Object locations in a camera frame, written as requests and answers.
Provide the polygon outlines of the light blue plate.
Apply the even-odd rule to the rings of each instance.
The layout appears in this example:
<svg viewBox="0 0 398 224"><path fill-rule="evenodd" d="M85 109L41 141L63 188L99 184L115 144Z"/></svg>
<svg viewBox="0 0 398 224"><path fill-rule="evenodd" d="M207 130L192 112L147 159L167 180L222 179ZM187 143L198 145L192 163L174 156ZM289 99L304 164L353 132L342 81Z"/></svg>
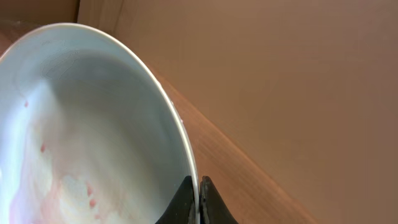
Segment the light blue plate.
<svg viewBox="0 0 398 224"><path fill-rule="evenodd" d="M1 222L156 223L197 168L182 120L136 54L58 23L1 50Z"/></svg>

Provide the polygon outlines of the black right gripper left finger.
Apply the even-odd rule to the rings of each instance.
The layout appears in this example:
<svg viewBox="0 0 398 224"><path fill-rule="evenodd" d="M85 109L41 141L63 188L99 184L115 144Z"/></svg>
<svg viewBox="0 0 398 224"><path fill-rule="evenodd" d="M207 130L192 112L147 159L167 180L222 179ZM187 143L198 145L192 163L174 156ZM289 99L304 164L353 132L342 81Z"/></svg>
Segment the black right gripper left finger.
<svg viewBox="0 0 398 224"><path fill-rule="evenodd" d="M186 176L155 224L195 224L195 217L192 177Z"/></svg>

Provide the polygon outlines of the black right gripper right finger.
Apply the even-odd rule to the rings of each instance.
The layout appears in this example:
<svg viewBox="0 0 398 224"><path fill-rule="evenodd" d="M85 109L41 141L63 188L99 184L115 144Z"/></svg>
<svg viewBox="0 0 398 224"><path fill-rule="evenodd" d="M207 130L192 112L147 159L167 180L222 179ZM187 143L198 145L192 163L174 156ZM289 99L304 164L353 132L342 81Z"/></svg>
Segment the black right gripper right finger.
<svg viewBox="0 0 398 224"><path fill-rule="evenodd" d="M203 176L200 183L200 221L201 224L238 224L208 176Z"/></svg>

